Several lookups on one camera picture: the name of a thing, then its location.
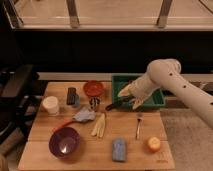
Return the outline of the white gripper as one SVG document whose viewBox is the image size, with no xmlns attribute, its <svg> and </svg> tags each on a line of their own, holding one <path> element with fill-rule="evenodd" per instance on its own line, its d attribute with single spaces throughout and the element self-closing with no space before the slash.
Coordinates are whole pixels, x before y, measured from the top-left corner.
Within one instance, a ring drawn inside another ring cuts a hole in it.
<svg viewBox="0 0 213 171">
<path fill-rule="evenodd" d="M 138 77 L 130 85 L 125 86 L 118 93 L 119 97 L 129 96 L 130 94 L 135 97 L 133 110 L 140 107 L 143 102 L 148 99 L 152 93 L 157 90 L 159 86 L 151 80 L 147 73 Z"/>
</svg>

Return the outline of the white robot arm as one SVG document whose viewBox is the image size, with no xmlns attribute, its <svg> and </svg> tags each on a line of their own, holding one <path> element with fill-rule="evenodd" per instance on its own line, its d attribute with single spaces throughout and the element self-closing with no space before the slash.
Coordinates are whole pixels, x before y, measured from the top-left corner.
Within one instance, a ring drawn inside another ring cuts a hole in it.
<svg viewBox="0 0 213 171">
<path fill-rule="evenodd" d="M 150 62 L 146 72 L 125 86 L 119 97 L 132 96 L 133 109 L 141 106 L 155 90 L 163 87 L 178 97 L 213 129 L 213 96 L 194 86 L 181 76 L 181 64 L 176 59 L 158 59 Z"/>
</svg>

